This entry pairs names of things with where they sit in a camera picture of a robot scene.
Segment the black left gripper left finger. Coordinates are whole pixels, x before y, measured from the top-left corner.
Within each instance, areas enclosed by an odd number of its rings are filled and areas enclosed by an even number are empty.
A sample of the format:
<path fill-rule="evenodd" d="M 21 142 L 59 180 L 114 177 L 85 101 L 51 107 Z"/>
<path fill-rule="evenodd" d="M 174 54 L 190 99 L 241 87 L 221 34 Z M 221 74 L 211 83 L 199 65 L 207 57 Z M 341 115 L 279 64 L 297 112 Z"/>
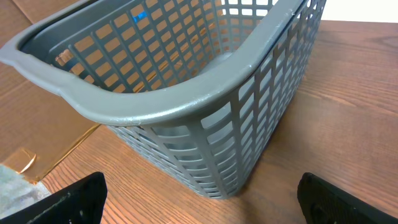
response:
<path fill-rule="evenodd" d="M 107 193 L 104 174 L 94 172 L 41 201 L 2 218 L 1 223 L 100 223 Z"/>

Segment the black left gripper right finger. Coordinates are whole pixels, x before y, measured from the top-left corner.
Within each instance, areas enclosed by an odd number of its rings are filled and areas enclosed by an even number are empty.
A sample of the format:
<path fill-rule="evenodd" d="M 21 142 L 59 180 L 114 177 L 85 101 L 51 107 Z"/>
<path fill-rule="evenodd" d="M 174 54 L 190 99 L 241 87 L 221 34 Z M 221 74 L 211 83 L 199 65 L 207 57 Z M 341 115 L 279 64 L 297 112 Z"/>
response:
<path fill-rule="evenodd" d="M 306 172 L 297 199 L 309 224 L 397 224 L 397 218 Z"/>

